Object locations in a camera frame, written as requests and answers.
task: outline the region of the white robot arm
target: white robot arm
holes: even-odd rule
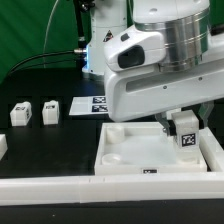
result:
[[[210,35],[209,0],[134,0],[133,18],[104,50],[114,121],[224,96],[224,35]]]

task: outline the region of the label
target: label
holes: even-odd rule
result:
[[[107,32],[107,35],[105,36],[103,42],[107,42],[107,41],[111,40],[113,37],[114,37],[113,34],[112,34],[111,31],[109,30],[109,31]]]
[[[47,109],[47,110],[52,110],[52,109],[54,109],[54,108],[55,108],[55,105],[46,106],[46,109]]]
[[[142,170],[143,174],[153,174],[153,173],[158,173],[157,169],[143,169]]]
[[[16,107],[16,110],[25,110],[26,107]]]
[[[182,147],[196,145],[196,134],[182,135]]]

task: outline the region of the white plastic housing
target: white plastic housing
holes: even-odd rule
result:
[[[5,155],[8,149],[5,135],[0,135],[0,160]]]
[[[83,68],[84,77],[90,73],[100,79],[105,71],[103,49],[108,33],[116,36],[127,28],[126,0],[95,0],[91,9],[92,39],[87,49],[87,65]]]
[[[124,34],[127,34],[129,38],[122,41],[121,37]],[[141,66],[157,63],[166,56],[165,41],[161,33],[142,32],[138,31],[135,26],[131,26],[105,45],[104,55],[111,70],[123,70],[118,64],[118,56],[133,46],[140,46],[144,50],[145,61]]]
[[[44,125],[58,124],[59,119],[59,104],[57,101],[50,101],[44,104],[43,110]]]
[[[161,23],[197,14],[209,7],[209,0],[134,0],[136,23]]]
[[[12,126],[26,126],[32,116],[29,102],[17,103],[10,113]]]

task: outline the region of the small white block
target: small white block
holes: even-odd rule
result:
[[[199,121],[192,110],[173,113],[180,148],[199,146]]]
[[[167,118],[167,120],[172,120],[172,114],[173,113],[177,113],[177,112],[181,112],[181,108],[167,111],[166,112],[166,118]]]
[[[124,127],[117,125],[107,128],[107,141],[111,144],[121,143],[125,140]]]
[[[5,155],[6,151],[8,149],[5,135],[0,135],[0,160]]]
[[[29,102],[17,103],[10,113],[12,126],[26,126],[32,116]]]
[[[59,104],[57,101],[50,101],[44,104],[42,110],[44,125],[58,124]]]

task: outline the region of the black table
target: black table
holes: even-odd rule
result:
[[[0,161],[0,178],[93,175],[103,122],[108,115],[70,117],[73,97],[104,95],[102,83],[81,80],[75,69],[27,70],[0,85],[0,134],[8,152]],[[60,122],[44,126],[44,102],[57,100]],[[11,127],[16,103],[32,104],[27,127]],[[223,101],[216,101],[210,128],[224,143]],[[152,121],[153,117],[140,119]],[[0,223],[223,223],[224,200],[173,200],[14,206],[0,208]]]

